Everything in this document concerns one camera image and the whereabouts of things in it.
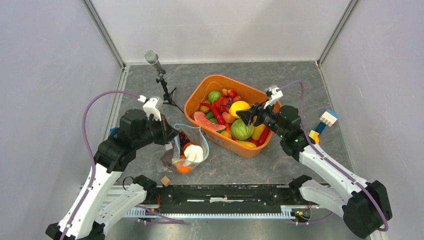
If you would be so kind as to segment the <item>yellow lemon toy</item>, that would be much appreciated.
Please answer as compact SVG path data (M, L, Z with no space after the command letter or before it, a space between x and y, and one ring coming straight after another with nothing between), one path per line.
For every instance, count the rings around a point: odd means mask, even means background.
M229 108L229 113L236 119L240 119L237 112L238 111L246 111L251 108L251 105L248 102L239 100L235 101Z

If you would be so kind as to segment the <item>dark purple grape bunch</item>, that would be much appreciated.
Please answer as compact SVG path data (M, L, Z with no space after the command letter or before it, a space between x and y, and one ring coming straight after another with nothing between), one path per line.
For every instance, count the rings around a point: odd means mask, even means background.
M183 131L179 133L178 137L179 137L179 145L181 147L184 147L186 144L190 142L190 139L187 137L187 135Z

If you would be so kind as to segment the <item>small orange pumpkin toy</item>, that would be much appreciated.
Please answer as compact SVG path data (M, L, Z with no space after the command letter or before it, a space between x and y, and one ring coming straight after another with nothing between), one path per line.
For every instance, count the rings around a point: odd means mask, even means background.
M185 150L189 147L189 146L191 146L191 145L193 145L193 143L192 142L188 142L188 143L186 143L184 146L183 146L183 148L182 148L182 153L184 153L185 152Z

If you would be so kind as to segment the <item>dark purple mangosteen toy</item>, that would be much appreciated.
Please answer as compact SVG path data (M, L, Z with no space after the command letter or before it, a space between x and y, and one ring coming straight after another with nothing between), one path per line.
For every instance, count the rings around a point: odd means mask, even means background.
M174 157L174 151L173 150L167 150L160 158L160 162L163 164L164 167L171 167L173 165L173 157Z

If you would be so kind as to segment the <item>clear zip top bag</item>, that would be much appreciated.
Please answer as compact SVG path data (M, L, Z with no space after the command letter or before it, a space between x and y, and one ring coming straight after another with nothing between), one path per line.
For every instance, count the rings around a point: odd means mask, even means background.
M177 123L178 135L170 142L160 158L169 171L188 174L209 156L209 145L200 127Z

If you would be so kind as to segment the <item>white mushroom toy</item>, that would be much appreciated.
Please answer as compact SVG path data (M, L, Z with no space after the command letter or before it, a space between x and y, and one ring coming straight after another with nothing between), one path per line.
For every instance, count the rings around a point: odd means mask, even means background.
M204 160L203 148L199 145L190 145L184 152L186 160L192 164L199 164Z

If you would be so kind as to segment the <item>orange fruit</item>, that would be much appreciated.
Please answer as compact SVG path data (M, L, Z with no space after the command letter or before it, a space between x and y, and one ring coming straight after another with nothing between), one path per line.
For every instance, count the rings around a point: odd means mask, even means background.
M180 155L179 160L174 163L176 170L179 173L187 174L192 171L192 162L186 160L185 155Z

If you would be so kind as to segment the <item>green custard apple toy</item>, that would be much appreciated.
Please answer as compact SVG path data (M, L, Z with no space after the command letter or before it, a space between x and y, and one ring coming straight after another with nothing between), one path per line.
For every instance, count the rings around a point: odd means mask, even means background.
M222 93L217 90L212 90L208 93L208 100L213 103L214 101L218 100L222 96Z

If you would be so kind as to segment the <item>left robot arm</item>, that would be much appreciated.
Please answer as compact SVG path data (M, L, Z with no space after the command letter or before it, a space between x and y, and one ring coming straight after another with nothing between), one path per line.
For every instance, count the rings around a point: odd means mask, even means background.
M179 131L168 124L164 115L155 119L141 109L130 109L120 118L119 126L97 148L95 168L66 216L50 224L45 233L53 240L103 240L110 229L133 207L157 198L156 182L144 175L118 198L101 208L105 197L120 178L137 151L150 144L171 147Z

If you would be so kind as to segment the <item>pink peach toy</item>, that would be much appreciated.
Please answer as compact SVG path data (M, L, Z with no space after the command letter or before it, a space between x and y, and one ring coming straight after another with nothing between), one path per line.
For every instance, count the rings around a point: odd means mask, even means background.
M223 112L221 115L224 121L228 124L232 124L237 119L236 117L232 116L229 112Z

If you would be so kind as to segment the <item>red chili pepper toy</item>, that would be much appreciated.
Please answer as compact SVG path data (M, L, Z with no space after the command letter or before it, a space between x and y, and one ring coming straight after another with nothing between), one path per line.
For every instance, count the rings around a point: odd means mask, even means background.
M202 102L200 103L200 106L208 107L212 111L212 113L214 114L214 117L216 118L216 120L218 121L220 125L226 124L222 114L216 108L214 108L210 103Z

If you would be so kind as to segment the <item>watermelon slice toy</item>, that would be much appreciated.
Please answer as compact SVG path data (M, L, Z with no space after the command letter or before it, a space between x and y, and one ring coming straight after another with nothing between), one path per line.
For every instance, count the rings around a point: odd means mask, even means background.
M197 124L213 132L221 133L226 129L225 125L214 123L207 119L203 112L197 111L192 117Z

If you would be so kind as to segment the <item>brown kiwi toy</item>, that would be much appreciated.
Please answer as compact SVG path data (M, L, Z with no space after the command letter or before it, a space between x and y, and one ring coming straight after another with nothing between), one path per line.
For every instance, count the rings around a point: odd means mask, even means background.
M211 112L211 109L209 108L210 103L209 102L202 102L199 107L199 111L207 115L209 112Z

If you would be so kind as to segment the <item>small wooden cube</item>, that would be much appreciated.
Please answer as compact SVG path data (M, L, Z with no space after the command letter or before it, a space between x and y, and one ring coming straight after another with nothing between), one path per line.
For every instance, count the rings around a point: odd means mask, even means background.
M164 187L168 187L170 184L171 184L171 180L167 177L167 176L164 176L161 180L160 180L160 182L162 183L162 185L164 186Z

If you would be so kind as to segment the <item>orange yellow green block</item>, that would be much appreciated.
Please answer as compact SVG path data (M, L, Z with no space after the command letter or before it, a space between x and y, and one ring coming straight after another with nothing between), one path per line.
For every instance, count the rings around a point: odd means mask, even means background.
M308 136L314 141L315 144L319 144L320 143L320 133L315 131L315 130L311 130L308 133Z

